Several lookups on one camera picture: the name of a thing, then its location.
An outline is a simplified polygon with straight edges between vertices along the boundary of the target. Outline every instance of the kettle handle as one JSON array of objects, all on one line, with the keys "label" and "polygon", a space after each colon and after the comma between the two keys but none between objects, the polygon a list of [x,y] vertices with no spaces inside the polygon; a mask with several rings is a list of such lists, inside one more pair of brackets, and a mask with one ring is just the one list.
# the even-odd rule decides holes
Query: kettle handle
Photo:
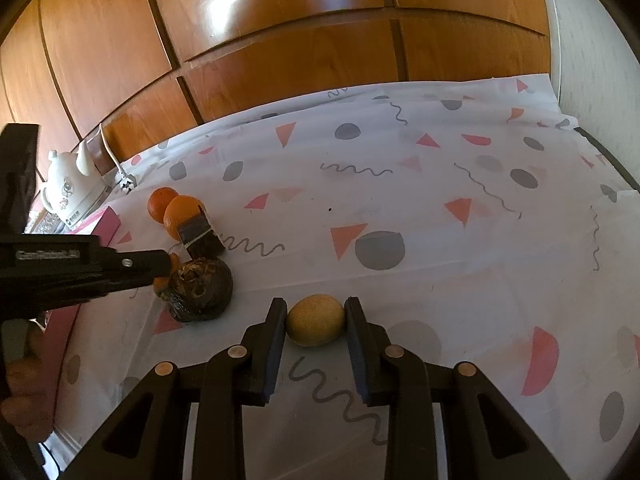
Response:
[{"label": "kettle handle", "polygon": [[43,186],[42,190],[40,191],[40,198],[42,199],[42,204],[44,205],[45,209],[47,211],[49,211],[51,214],[55,215],[56,212],[53,211],[53,208],[51,206],[51,202],[49,202],[49,199],[47,198],[47,187]]}]

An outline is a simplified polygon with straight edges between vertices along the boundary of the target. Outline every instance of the gray oval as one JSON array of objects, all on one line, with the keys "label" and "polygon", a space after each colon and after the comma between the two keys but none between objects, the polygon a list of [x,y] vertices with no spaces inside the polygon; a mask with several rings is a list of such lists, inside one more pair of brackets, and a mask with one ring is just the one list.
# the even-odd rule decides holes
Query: gray oval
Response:
[{"label": "gray oval", "polygon": [[600,438],[608,442],[622,425],[625,416],[625,402],[618,392],[611,392],[604,401],[600,410]]},{"label": "gray oval", "polygon": [[493,155],[476,156],[476,164],[483,170],[493,171],[494,173],[500,173],[502,171],[502,163]]},{"label": "gray oval", "polygon": [[222,180],[225,182],[231,182],[240,176],[244,168],[244,162],[242,160],[236,160],[226,167],[225,174],[222,176]]},{"label": "gray oval", "polygon": [[404,239],[400,233],[374,231],[356,240],[355,251],[367,269],[393,269],[404,259]]},{"label": "gray oval", "polygon": [[360,129],[355,124],[344,123],[335,129],[335,138],[340,140],[351,140],[360,136]]},{"label": "gray oval", "polygon": [[545,151],[545,147],[542,144],[540,144],[539,141],[537,141],[536,139],[533,139],[532,137],[525,137],[522,140],[527,146],[529,146],[530,148],[533,148],[534,150],[538,150],[539,152]]},{"label": "gray oval", "polygon": [[66,363],[66,382],[69,384],[76,384],[78,380],[78,376],[80,375],[80,356],[78,354],[74,355],[69,361]]},{"label": "gray oval", "polygon": [[120,402],[131,393],[133,388],[138,386],[139,382],[140,379],[137,377],[126,377],[124,381],[120,383]]},{"label": "gray oval", "polygon": [[403,321],[393,325],[387,333],[394,345],[410,348],[423,361],[434,364],[440,361],[442,343],[429,325],[417,320]]},{"label": "gray oval", "polygon": [[623,367],[631,366],[636,356],[636,340],[634,333],[628,326],[623,326],[616,333],[616,348],[618,350],[618,359]]},{"label": "gray oval", "polygon": [[538,187],[538,181],[529,171],[511,170],[510,175],[513,181],[522,187],[526,187],[527,189],[536,189]]},{"label": "gray oval", "polygon": [[447,110],[458,110],[462,106],[462,101],[440,101]]},{"label": "gray oval", "polygon": [[602,194],[606,195],[606,197],[613,203],[616,203],[618,201],[618,194],[615,192],[615,190],[611,189],[606,184],[600,184],[600,190]]},{"label": "gray oval", "polygon": [[169,168],[169,176],[172,180],[182,180],[187,176],[187,168],[184,165],[183,161],[178,162],[177,164],[172,165]]}]

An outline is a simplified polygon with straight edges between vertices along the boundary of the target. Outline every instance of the teapot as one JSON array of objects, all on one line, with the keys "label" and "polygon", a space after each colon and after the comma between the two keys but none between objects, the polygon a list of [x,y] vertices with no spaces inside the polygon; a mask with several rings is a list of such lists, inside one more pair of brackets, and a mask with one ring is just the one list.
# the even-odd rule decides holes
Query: teapot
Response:
[{"label": "teapot", "polygon": [[78,147],[78,154],[49,152],[49,173],[43,184],[41,197],[44,207],[73,227],[92,211],[106,190],[100,172],[89,155],[86,141]]}]

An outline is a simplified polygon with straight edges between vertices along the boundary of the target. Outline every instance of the round yellow fruit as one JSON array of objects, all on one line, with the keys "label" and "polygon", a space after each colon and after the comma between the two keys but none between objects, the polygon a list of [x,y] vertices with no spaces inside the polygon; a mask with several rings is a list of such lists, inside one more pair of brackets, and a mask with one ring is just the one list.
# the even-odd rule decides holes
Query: round yellow fruit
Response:
[{"label": "round yellow fruit", "polygon": [[344,332],[344,309],[327,294],[297,302],[287,314],[287,334],[300,346],[320,346]]}]

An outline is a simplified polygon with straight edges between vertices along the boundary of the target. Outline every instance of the small orange fruit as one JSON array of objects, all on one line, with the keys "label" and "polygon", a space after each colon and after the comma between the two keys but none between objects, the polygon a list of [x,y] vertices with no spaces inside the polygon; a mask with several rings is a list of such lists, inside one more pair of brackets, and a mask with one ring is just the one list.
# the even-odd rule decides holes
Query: small orange fruit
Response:
[{"label": "small orange fruit", "polygon": [[[173,274],[178,269],[178,267],[180,267],[180,256],[178,256],[176,253],[170,253],[169,257],[171,258],[171,273]],[[168,278],[155,278],[154,291],[158,292],[160,290],[166,289],[169,286],[170,279],[171,276],[169,276]]]},{"label": "small orange fruit", "polygon": [[187,220],[200,214],[200,208],[204,211],[204,204],[197,198],[189,195],[178,195],[175,197],[164,212],[164,228],[169,236],[180,241],[178,236],[178,226]]},{"label": "small orange fruit", "polygon": [[178,192],[171,187],[159,187],[156,189],[146,203],[146,210],[149,211],[149,216],[161,224],[166,207],[177,196]]}]

